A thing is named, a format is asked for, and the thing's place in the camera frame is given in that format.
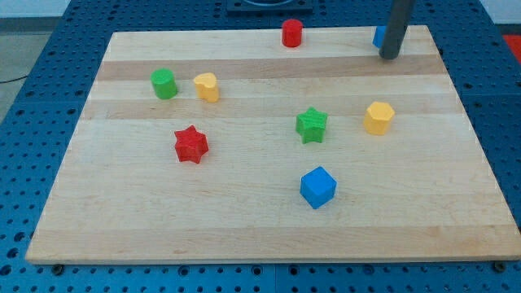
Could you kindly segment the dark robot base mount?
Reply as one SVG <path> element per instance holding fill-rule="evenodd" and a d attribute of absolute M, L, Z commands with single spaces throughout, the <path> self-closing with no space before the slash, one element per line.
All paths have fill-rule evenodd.
<path fill-rule="evenodd" d="M 313 0 L 225 0 L 225 5 L 229 15 L 313 11 Z"/>

